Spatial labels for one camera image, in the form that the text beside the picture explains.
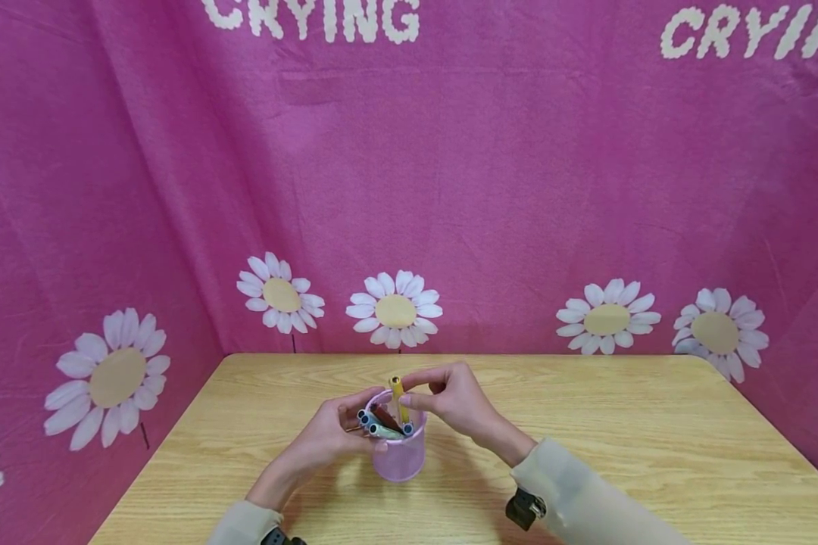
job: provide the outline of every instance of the table surface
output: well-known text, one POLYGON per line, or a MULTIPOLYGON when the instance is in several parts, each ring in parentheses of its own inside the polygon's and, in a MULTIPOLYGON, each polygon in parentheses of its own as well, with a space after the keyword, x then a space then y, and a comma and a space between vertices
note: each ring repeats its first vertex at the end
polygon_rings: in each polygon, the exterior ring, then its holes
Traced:
MULTIPOLYGON (((227 357, 92 543, 204 543, 227 507, 325 397, 456 356, 227 357)), ((818 545, 818 472, 705 361, 687 356, 466 356, 496 407, 557 438, 700 544, 818 545)), ((324 470, 290 501, 310 543, 555 544, 503 515, 514 493, 494 455, 437 418, 413 481, 368 459, 324 470), (393 528, 413 535, 393 537, 393 528)))

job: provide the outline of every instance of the beige sleeve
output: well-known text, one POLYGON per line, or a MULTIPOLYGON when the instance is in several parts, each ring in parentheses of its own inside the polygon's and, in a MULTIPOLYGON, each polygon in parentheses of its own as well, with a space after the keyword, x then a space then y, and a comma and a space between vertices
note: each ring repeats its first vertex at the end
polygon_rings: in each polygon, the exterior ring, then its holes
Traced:
POLYGON ((280 524, 280 512, 237 501, 221 517, 207 545, 261 545, 267 534, 280 524))
POLYGON ((690 544, 549 438, 514 467, 512 477, 545 501, 542 521, 567 545, 690 544))

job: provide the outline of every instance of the pink backdrop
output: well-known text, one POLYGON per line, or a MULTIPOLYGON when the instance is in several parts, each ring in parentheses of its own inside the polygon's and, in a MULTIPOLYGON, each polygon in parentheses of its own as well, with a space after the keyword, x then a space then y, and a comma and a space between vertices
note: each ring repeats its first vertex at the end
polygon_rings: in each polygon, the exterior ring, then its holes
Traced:
POLYGON ((85 543, 235 351, 688 351, 818 466, 818 1, 51 4, 0 4, 0 543, 85 543), (142 424, 55 431, 98 347, 142 424))

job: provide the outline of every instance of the pink mesh cup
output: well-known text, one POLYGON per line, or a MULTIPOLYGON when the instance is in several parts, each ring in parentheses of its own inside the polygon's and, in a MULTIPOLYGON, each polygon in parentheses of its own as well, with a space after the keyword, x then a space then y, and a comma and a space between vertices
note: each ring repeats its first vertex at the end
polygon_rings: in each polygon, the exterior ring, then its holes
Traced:
MULTIPOLYGON (((386 406, 392 397, 392 392, 385 390, 370 400, 365 408, 369 412, 373 403, 386 406)), ((401 440, 383 440, 388 444, 388 452, 373 454, 373 468, 386 481, 409 481, 424 466, 424 426, 427 423, 427 413, 409 409, 409 418, 415 426, 414 434, 401 440)))

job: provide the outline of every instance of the yellow pencil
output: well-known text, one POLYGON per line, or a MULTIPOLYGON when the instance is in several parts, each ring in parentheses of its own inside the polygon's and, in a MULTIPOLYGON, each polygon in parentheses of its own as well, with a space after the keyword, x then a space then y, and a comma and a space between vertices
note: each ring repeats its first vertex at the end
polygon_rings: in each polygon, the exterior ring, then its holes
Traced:
POLYGON ((403 395, 403 383, 399 377, 391 378, 391 391, 394 392, 394 401, 400 411, 400 424, 407 424, 409 422, 409 411, 399 402, 399 398, 403 395))

